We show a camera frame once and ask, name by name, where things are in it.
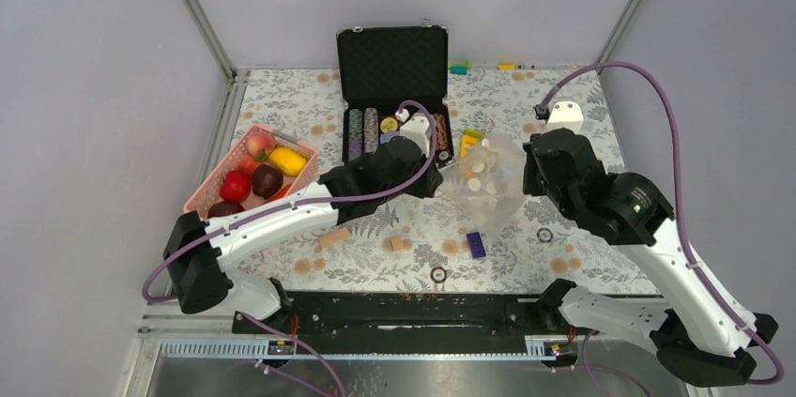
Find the pink plastic basket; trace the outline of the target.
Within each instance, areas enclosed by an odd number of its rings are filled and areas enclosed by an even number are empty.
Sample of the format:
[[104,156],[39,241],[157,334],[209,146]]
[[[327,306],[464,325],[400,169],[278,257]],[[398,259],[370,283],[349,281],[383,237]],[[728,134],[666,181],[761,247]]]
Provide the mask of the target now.
[[208,218],[207,213],[210,207],[222,200],[220,190],[226,175],[230,171],[236,170],[245,156],[249,156],[246,144],[253,136],[260,134],[270,135],[274,139],[277,147],[290,149],[296,155],[304,158],[307,164],[296,175],[284,177],[282,187],[269,198],[263,198],[250,193],[240,202],[244,209],[261,206],[265,203],[280,199],[285,195],[295,193],[316,180],[318,176],[318,157],[317,149],[313,145],[294,139],[267,125],[257,123],[244,132],[241,138],[231,146],[230,150],[225,154],[219,164],[209,173],[199,188],[183,206],[184,213],[196,211],[201,219],[204,220]]

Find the clear zip top bag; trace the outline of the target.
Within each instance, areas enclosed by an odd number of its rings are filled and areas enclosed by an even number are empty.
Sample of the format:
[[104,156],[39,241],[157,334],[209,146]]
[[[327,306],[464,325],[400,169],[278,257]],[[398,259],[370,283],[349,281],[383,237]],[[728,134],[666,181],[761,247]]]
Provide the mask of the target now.
[[490,132],[442,170],[438,189],[461,207],[471,228],[495,237],[527,200],[525,164],[525,152],[510,136]]

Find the dark purple plum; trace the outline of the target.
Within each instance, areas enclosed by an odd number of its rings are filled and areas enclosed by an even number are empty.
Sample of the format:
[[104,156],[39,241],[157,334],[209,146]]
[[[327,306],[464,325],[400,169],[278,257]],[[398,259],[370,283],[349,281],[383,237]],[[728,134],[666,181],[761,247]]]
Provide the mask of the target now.
[[283,187],[283,174],[270,165],[259,165],[251,176],[252,194],[269,199]]

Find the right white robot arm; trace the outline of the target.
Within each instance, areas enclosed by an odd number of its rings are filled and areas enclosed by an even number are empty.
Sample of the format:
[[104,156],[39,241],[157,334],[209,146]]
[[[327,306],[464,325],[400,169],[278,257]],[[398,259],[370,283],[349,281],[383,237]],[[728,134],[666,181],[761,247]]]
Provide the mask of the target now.
[[607,172],[579,131],[578,104],[541,104],[535,112],[544,128],[523,146],[524,193],[549,198],[565,219],[616,247],[667,303],[653,309],[558,279],[539,298],[542,327],[553,333],[587,328],[622,339],[695,387],[749,384],[757,366],[750,348],[773,338],[776,321],[735,302],[694,250],[681,244],[673,206],[652,181]]

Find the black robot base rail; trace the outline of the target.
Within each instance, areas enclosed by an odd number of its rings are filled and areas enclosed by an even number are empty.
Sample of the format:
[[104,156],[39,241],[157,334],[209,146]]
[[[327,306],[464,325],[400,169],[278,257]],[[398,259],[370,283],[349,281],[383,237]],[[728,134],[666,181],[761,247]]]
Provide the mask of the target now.
[[288,293],[266,319],[324,355],[521,354],[528,336],[583,334],[535,295]]

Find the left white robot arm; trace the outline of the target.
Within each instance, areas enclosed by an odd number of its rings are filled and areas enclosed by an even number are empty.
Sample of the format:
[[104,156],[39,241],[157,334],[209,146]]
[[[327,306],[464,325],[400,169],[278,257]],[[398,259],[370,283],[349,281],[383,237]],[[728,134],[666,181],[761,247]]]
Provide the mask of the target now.
[[441,184],[434,118],[406,109],[396,116],[403,123],[397,136],[300,191],[207,221],[195,211],[182,214],[151,276],[167,272],[171,298],[184,314],[225,308],[255,317],[267,331],[283,330],[292,310],[282,286],[240,272],[242,260],[291,237],[370,216],[402,194],[431,198]]

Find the dark red apple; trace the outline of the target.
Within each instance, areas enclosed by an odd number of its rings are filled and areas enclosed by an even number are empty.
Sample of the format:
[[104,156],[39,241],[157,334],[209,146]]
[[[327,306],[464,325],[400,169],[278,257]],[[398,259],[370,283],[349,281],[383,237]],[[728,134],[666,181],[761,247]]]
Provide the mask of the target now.
[[207,210],[207,218],[226,217],[243,212],[245,208],[239,202],[220,201],[211,205]]

